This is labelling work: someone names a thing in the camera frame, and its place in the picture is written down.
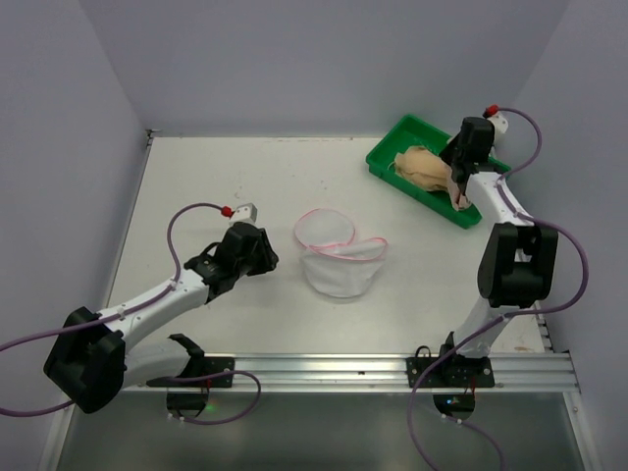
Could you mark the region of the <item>beige bra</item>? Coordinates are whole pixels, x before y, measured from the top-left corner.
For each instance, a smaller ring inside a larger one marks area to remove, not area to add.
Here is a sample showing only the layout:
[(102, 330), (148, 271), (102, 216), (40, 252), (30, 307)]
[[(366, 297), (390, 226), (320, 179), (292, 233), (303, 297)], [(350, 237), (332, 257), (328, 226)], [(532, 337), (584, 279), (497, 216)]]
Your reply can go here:
[(427, 147), (415, 145), (397, 152), (392, 167), (398, 176), (425, 191), (447, 191), (450, 167)]

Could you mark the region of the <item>white mesh laundry bag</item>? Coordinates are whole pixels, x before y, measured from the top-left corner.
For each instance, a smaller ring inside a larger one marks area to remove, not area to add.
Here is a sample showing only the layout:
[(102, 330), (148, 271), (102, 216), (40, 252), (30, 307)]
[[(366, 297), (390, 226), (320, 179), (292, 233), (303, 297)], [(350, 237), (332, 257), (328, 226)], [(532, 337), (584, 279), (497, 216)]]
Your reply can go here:
[(384, 266), (389, 249), (382, 237), (358, 238), (348, 217), (327, 208), (301, 216), (293, 234), (302, 247), (300, 263), (307, 282), (332, 298), (363, 295)]

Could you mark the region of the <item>pink bra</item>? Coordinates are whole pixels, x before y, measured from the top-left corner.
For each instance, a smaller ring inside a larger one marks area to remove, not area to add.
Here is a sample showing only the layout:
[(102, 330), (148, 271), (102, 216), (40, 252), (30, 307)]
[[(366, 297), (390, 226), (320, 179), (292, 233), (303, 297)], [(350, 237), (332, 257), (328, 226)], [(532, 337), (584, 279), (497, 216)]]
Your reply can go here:
[(450, 204), (455, 211), (465, 211), (471, 207), (471, 202), (460, 190), (458, 184), (451, 177), (446, 179), (446, 190), (449, 196)]

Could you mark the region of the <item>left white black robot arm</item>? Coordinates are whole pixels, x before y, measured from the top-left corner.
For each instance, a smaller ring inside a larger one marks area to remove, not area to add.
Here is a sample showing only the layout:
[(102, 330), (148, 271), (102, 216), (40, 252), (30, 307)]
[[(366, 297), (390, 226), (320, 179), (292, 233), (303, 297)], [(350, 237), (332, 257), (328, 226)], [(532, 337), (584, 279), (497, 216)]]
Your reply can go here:
[(237, 222), (221, 241), (189, 259), (176, 279), (101, 314), (85, 307), (71, 313), (43, 371), (84, 413), (145, 382), (204, 385), (214, 371), (190, 338), (173, 334), (156, 345), (143, 340), (230, 291), (240, 278), (274, 271), (278, 262), (265, 230)]

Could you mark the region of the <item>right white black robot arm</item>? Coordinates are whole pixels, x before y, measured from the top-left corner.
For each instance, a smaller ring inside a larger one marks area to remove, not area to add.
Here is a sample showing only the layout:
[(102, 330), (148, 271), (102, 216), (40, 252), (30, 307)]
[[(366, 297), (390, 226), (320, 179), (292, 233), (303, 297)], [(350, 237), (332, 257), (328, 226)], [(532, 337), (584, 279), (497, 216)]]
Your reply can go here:
[(490, 161), (495, 137), (489, 119), (468, 117), (440, 153), (459, 194), (493, 225), (477, 272), (479, 298), (441, 347), (436, 372), (448, 388), (493, 387), (489, 355), (507, 314), (533, 307), (551, 288), (558, 233), (530, 221), (518, 204)]

